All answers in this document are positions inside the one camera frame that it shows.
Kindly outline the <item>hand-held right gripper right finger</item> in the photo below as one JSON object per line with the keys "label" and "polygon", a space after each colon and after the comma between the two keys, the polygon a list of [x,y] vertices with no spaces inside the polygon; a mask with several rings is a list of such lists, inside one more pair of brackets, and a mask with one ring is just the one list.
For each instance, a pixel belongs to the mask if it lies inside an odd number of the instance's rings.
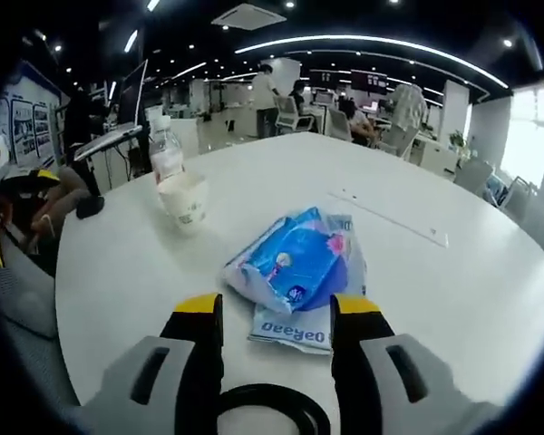
{"label": "hand-held right gripper right finger", "polygon": [[330,305],[341,433],[477,434],[498,419],[498,406],[467,397],[451,367],[395,333],[375,303],[335,294]]}

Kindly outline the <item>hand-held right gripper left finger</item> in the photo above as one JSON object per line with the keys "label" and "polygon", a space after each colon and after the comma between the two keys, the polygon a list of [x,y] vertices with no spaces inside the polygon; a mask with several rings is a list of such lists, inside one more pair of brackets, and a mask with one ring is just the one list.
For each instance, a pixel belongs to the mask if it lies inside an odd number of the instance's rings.
{"label": "hand-held right gripper left finger", "polygon": [[83,406],[91,434],[214,434],[223,378],[223,297],[179,303],[104,372]]}

